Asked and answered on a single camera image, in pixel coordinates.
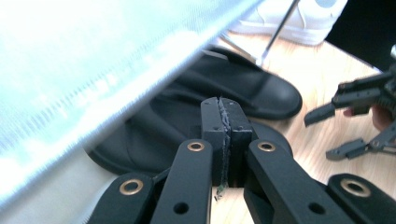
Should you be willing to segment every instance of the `wooden floor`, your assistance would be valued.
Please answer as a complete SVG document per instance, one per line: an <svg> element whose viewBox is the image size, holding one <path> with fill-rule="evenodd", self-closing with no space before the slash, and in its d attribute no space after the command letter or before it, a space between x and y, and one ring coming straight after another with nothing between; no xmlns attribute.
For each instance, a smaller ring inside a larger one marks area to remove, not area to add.
<svg viewBox="0 0 396 224"><path fill-rule="evenodd" d="M230 36L253 55L260 55L269 41L269 37L263 35ZM371 113L348 119L343 117L342 110L337 110L332 119L304 126L305 114L329 103L340 82L374 75L378 71L329 43L306 47L282 39L272 46L263 69L285 78L303 97L303 108L293 119L261 122L285 135L294 159L312 178L327 184L329 177L335 174L359 175L396 199L396 156L368 154L352 161L328 161L325 157L327 150L345 142L360 137L368 141L376 136L378 131L372 125ZM253 222L242 189L228 189L220 201L212 201L212 223Z"/></svg>

